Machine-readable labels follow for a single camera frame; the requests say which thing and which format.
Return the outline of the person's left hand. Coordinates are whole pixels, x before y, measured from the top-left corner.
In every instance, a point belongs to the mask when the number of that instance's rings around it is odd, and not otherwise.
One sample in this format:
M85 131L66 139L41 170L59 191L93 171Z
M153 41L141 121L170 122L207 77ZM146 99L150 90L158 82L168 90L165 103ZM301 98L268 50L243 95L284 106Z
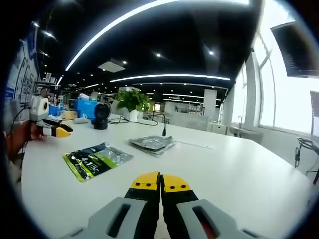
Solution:
M46 136L51 136L52 126L44 121L28 121L29 136L28 140L42 140Z

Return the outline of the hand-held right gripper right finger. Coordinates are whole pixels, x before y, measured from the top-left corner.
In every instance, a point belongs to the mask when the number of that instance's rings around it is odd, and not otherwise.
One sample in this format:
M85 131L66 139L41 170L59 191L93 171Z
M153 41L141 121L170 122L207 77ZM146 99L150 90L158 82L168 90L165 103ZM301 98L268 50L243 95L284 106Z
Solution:
M163 217L172 239L263 239L206 199L180 177L160 176Z

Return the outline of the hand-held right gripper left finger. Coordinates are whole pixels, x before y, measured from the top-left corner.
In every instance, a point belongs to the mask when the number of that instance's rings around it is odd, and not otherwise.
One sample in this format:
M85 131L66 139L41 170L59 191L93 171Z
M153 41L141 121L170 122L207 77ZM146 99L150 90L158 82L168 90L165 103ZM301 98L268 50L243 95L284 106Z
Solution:
M64 239L153 239L159 219L160 173L140 175L124 197L116 197Z

